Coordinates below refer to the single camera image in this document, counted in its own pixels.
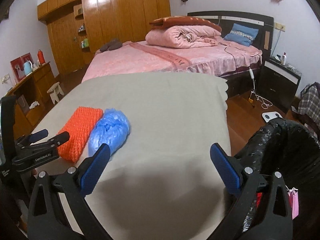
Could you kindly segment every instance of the electric kettle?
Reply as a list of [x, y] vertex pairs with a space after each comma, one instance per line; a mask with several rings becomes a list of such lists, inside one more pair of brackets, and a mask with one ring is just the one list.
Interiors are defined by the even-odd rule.
[[25, 75], [28, 75], [32, 72], [32, 63], [30, 60], [26, 61], [24, 64], [23, 64], [23, 68], [24, 68], [24, 73]]

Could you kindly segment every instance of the wooden wardrobe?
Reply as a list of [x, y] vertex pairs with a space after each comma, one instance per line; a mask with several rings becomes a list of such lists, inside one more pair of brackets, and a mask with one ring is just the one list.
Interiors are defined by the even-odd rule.
[[[63, 75], [89, 64], [113, 38], [143, 41], [149, 22], [167, 16], [169, 0], [47, 0], [38, 6], [38, 19], [47, 23], [53, 56]], [[85, 31], [78, 33], [83, 24]], [[82, 49], [85, 38], [89, 47]]]

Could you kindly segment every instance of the black headboard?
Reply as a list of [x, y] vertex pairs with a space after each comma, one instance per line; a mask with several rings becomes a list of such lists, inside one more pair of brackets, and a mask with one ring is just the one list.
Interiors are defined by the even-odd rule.
[[206, 11], [188, 13], [188, 16], [195, 16], [209, 20], [222, 28], [221, 36], [230, 33], [233, 24], [237, 23], [249, 28], [259, 29], [253, 46], [262, 50], [262, 56], [270, 57], [273, 38], [274, 18], [255, 13], [236, 11]]

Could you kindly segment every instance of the orange bottle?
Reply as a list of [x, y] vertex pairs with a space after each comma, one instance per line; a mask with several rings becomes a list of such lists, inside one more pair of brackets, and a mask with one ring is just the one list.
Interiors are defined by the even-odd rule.
[[40, 49], [38, 50], [38, 59], [39, 59], [39, 62], [40, 62], [41, 65], [45, 63], [45, 60], [44, 60], [44, 57], [43, 57], [43, 53], [42, 53], [42, 51]]

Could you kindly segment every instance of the red picture frame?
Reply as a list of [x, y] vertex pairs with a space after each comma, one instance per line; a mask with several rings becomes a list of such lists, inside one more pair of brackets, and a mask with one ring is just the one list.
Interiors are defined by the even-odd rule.
[[32, 62], [32, 65], [34, 64], [30, 53], [27, 53], [27, 54], [21, 56], [21, 59], [22, 59], [22, 63], [25, 63], [28, 60], [30, 60]]
[[15, 79], [18, 82], [20, 82], [22, 79], [26, 77], [26, 74], [24, 73], [23, 61], [21, 57], [14, 59], [10, 63], [11, 63], [12, 71], [15, 75]]

